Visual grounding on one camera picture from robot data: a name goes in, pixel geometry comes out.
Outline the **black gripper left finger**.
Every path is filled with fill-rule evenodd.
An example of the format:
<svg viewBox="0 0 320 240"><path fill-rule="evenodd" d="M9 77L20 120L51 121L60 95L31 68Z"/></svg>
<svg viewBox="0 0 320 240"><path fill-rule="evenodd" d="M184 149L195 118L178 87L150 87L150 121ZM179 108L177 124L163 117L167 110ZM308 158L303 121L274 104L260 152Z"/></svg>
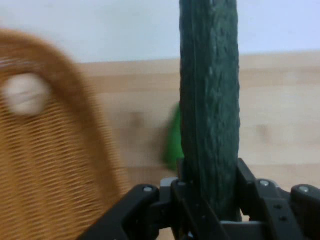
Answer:
<svg viewBox="0 0 320 240"><path fill-rule="evenodd" d="M226 240L228 234L191 179L184 159L178 177L160 187L138 184L111 207L78 239L155 240L170 228L176 240Z"/></svg>

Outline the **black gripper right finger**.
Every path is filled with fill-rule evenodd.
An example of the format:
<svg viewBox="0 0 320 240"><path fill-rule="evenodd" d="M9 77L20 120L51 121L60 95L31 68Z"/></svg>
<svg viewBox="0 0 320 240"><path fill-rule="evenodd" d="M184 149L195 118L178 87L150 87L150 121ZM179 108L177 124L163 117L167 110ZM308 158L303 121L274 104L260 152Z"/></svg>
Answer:
<svg viewBox="0 0 320 240"><path fill-rule="evenodd" d="M320 190L317 187L299 184L287 192L274 181L257 179L240 158L236 200L251 221L265 224L273 240L320 238Z"/></svg>

